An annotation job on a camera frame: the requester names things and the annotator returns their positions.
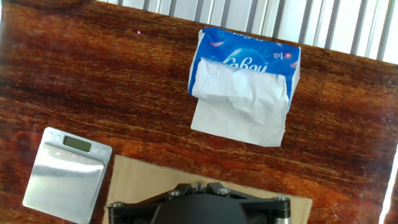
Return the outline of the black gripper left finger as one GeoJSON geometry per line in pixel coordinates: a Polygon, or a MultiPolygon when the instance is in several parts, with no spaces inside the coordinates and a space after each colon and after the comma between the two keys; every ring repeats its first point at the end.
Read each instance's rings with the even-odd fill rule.
{"type": "Polygon", "coordinates": [[[173,199],[199,192],[199,184],[178,184],[174,189],[137,203],[113,202],[108,205],[109,224],[134,223],[136,217],[154,215],[158,207],[173,199]]]}

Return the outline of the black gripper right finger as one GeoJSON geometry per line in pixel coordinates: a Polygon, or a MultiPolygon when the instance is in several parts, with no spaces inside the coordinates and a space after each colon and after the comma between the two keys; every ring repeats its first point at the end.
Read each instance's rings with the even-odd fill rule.
{"type": "Polygon", "coordinates": [[[240,212],[227,211],[232,215],[245,215],[248,223],[291,224],[290,198],[277,195],[272,198],[260,198],[223,186],[219,182],[198,184],[198,193],[229,198],[240,207],[240,212]]]}

